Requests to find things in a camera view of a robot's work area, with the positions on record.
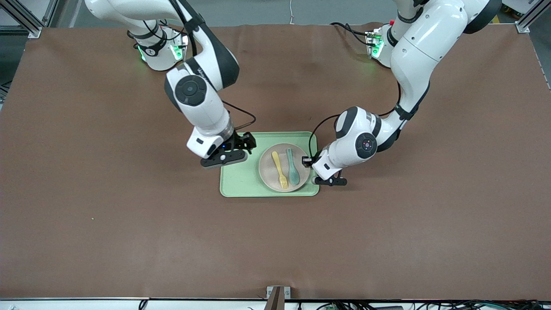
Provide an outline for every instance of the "plate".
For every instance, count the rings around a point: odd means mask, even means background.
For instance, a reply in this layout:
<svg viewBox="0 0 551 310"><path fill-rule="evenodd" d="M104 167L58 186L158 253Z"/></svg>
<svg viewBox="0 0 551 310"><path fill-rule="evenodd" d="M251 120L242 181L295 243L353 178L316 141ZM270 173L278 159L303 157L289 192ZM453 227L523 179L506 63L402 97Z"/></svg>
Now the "plate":
<svg viewBox="0 0 551 310"><path fill-rule="evenodd" d="M293 151L293 163L296 170L299 172L300 181L297 185L291 184L289 180L289 160L287 156L287 149L290 148ZM277 171L276 164L272 158L272 152L276 151L279 155L279 162L281 163L281 170L283 175L287 178L288 188L284 190L279 183L279 173ZM282 193L288 193L300 189L306 181L310 179L310 169L302 165L302 157L306 156L306 152L300 147L290 143L276 144L264 151L258 161L258 172L260 178L269 188Z"/></svg>

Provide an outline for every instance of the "fork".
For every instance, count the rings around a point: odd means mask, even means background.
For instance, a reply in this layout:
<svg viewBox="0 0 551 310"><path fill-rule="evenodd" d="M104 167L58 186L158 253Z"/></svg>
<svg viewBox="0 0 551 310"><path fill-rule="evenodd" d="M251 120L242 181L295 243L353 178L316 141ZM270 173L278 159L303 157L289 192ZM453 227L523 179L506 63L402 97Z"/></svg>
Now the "fork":
<svg viewBox="0 0 551 310"><path fill-rule="evenodd" d="M279 183L281 184L281 187L285 190L289 188L289 185L287 184L287 178L285 175L283 175L283 171L281 171L281 164L279 162L279 155L276 151L272 152L272 158L275 163L275 167L277 168L277 172L279 172Z"/></svg>

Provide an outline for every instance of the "white cable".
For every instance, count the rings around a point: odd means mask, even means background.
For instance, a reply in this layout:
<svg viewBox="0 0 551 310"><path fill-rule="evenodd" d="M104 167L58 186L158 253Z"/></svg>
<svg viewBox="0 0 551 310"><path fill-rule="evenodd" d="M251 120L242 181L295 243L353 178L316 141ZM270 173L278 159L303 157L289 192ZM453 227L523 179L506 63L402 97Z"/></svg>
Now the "white cable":
<svg viewBox="0 0 551 310"><path fill-rule="evenodd" d="M289 25L294 25L293 24L293 0L289 0L289 11L291 11L291 21L289 22Z"/></svg>

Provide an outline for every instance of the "teal spoon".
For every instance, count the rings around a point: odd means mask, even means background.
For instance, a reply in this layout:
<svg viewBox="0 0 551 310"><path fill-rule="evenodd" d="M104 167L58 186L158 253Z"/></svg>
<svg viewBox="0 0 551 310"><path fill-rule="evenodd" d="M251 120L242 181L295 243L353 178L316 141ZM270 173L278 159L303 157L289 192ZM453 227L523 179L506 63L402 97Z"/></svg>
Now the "teal spoon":
<svg viewBox="0 0 551 310"><path fill-rule="evenodd" d="M292 185L297 185L300 182L299 172L296 171L295 163L293 162L293 151L287 149L287 159L289 160L289 181Z"/></svg>

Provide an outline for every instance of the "green tray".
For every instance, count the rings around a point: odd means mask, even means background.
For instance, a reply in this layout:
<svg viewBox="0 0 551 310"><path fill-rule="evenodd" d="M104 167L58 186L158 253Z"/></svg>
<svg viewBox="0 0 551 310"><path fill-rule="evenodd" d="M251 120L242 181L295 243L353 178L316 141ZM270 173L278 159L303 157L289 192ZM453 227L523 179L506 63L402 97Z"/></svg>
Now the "green tray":
<svg viewBox="0 0 551 310"><path fill-rule="evenodd" d="M309 131L293 132L253 132L256 148L242 163L222 166L220 170L220 193L226 197L297 197L314 196L320 186L306 181L303 187L289 193L280 193L264 184L258 173L258 161L265 150L279 143L292 143L302 148L308 154ZM312 137L312 153L317 152L316 136Z"/></svg>

